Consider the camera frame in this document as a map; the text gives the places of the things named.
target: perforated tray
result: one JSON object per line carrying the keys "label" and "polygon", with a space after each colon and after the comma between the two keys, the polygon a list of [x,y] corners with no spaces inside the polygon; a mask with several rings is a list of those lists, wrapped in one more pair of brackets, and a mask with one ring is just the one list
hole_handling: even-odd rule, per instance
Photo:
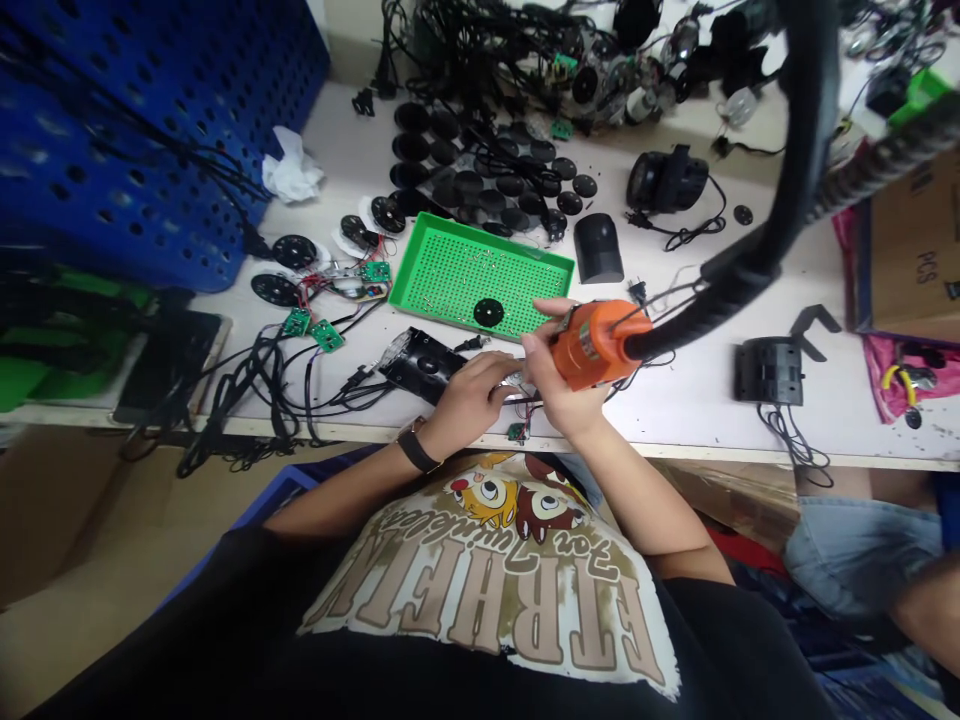
{"label": "perforated tray", "polygon": [[[506,340],[519,340],[547,318],[538,297],[564,297],[575,263],[483,230],[420,213],[390,293],[398,310]],[[503,305],[503,320],[484,327],[473,310],[486,298]]]}

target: orange power tool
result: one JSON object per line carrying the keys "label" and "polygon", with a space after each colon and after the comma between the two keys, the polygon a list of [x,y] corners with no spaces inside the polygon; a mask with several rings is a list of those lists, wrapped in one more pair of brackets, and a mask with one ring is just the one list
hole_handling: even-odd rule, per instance
{"label": "orange power tool", "polygon": [[553,361],[573,390],[611,383],[640,366],[624,353],[626,339],[652,329],[650,318],[626,300],[576,305],[553,336]]}

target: crumpled tissue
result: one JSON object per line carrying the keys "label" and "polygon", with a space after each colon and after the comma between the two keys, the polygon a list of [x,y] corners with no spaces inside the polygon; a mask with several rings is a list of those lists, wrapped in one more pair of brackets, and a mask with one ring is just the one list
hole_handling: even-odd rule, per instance
{"label": "crumpled tissue", "polygon": [[273,128],[273,134],[283,150],[283,159],[271,155],[263,158],[263,186],[288,205],[319,196],[323,170],[303,152],[303,138],[279,125]]}

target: watch strap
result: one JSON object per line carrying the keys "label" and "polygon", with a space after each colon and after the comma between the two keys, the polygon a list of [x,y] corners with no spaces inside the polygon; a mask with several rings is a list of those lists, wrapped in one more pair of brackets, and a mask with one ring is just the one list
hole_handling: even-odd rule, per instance
{"label": "watch strap", "polygon": [[397,445],[403,450],[407,459],[422,473],[432,472],[443,464],[427,455],[414,432],[406,432],[398,437]]}

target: hand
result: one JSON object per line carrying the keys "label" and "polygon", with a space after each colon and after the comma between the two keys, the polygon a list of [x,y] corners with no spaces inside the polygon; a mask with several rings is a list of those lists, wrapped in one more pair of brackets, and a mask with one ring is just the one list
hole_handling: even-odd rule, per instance
{"label": "hand", "polygon": [[[533,306],[544,315],[561,318],[576,305],[567,298],[534,300]],[[594,429],[603,420],[603,401],[609,388],[590,388],[574,392],[553,363],[548,342],[557,331],[560,320],[550,320],[530,335],[521,335],[526,353],[526,374],[543,396],[543,408],[550,424],[571,443]]]}
{"label": "hand", "polygon": [[503,401],[520,393],[509,385],[498,386],[522,368],[520,361],[502,352],[471,358],[450,378],[433,416],[417,433],[424,452],[442,461],[475,442],[500,417]]}

